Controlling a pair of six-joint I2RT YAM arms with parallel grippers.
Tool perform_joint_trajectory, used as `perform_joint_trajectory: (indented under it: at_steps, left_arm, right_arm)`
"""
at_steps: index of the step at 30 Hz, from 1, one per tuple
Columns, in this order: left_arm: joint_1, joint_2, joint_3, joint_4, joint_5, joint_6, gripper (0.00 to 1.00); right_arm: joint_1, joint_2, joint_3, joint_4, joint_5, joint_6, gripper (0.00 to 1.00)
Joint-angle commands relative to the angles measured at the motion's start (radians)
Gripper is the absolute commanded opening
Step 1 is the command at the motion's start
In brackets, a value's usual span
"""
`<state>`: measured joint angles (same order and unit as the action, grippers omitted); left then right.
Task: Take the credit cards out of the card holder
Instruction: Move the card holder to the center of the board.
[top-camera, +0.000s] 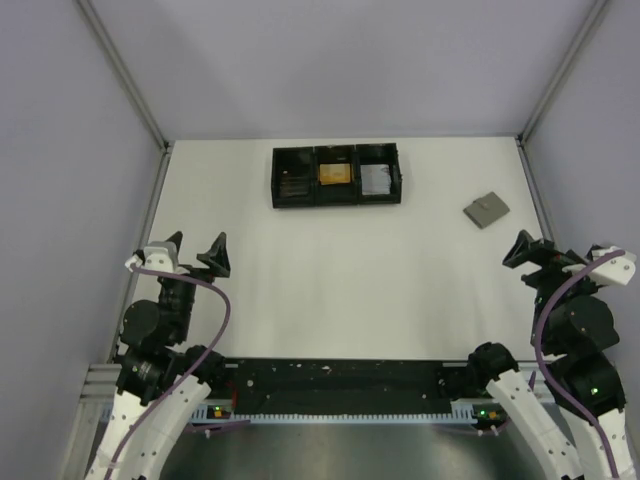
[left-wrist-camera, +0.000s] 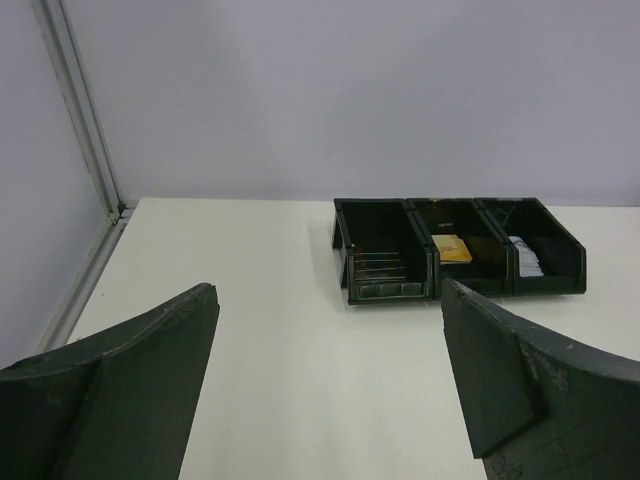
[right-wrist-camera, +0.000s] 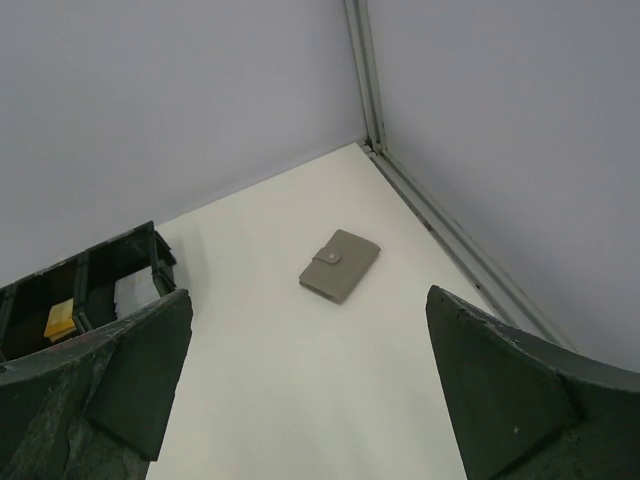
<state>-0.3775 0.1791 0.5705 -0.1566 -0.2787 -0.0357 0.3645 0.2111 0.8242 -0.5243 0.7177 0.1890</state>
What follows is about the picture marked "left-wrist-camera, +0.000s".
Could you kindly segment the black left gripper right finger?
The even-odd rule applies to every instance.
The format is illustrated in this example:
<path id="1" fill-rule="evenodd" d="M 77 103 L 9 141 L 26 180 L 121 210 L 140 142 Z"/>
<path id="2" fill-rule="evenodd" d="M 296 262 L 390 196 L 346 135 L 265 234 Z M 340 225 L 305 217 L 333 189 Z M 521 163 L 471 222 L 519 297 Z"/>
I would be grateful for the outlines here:
<path id="1" fill-rule="evenodd" d="M 639 364 L 517 316 L 454 281 L 444 336 L 489 479 L 636 479 Z"/>

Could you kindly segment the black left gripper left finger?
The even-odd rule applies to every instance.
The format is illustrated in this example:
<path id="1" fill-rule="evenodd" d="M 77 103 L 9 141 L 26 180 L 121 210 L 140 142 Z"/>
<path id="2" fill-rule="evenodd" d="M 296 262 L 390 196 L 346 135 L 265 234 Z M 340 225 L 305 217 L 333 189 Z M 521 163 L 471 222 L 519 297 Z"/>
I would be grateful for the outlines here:
<path id="1" fill-rule="evenodd" d="M 2 369 L 2 478 L 178 478 L 219 313 L 201 283 Z"/>

